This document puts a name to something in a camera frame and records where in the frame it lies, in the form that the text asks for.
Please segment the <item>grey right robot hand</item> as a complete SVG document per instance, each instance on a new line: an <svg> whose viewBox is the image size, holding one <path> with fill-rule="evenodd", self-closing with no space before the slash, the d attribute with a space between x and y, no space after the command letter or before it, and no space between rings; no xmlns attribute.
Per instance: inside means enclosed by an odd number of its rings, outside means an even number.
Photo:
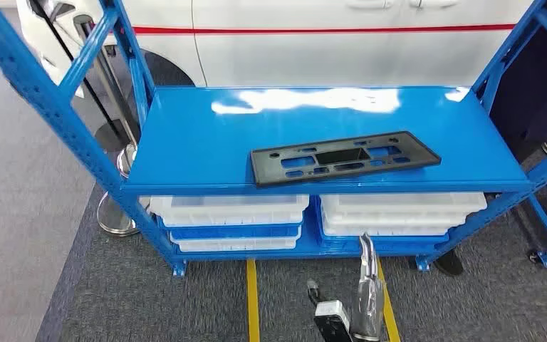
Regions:
<svg viewBox="0 0 547 342"><path fill-rule="evenodd" d="M368 233L359 236L360 277L351 313L350 333L356 341L380 341L384 310L384 281L379 277L377 254Z"/></svg>

